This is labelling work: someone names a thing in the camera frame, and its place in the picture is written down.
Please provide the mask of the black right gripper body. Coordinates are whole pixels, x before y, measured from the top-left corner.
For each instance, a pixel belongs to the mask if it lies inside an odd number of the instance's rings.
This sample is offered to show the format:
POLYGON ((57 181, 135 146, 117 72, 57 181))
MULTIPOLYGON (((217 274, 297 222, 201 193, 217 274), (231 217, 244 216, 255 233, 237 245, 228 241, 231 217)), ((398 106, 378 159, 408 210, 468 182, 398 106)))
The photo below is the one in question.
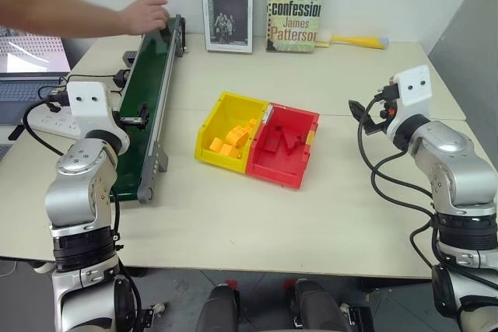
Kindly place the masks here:
POLYGON ((384 109, 380 111, 380 117, 384 120, 381 124, 383 132, 386 133, 398 110, 398 84, 384 86, 375 99, 378 103, 383 103, 384 109))

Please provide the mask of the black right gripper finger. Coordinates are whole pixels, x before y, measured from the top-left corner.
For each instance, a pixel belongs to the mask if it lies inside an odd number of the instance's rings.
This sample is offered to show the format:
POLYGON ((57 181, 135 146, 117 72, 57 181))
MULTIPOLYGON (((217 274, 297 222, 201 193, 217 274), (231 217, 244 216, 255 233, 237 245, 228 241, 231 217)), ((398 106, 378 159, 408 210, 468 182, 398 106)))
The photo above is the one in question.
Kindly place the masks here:
POLYGON ((349 110, 359 124, 362 124, 367 117, 366 108, 358 101, 349 100, 349 110))
POLYGON ((363 120, 363 131, 366 135, 372 135, 377 132, 385 132, 386 121, 376 123, 374 119, 367 114, 363 120))

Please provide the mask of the person's bare hand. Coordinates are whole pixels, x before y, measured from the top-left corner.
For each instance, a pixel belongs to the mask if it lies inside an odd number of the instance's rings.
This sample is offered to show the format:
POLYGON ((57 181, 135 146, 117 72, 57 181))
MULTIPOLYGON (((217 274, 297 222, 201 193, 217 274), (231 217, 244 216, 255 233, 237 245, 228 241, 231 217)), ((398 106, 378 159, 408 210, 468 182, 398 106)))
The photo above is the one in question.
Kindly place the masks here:
POLYGON ((118 12, 120 34, 137 36, 167 26, 167 0, 136 0, 118 12))

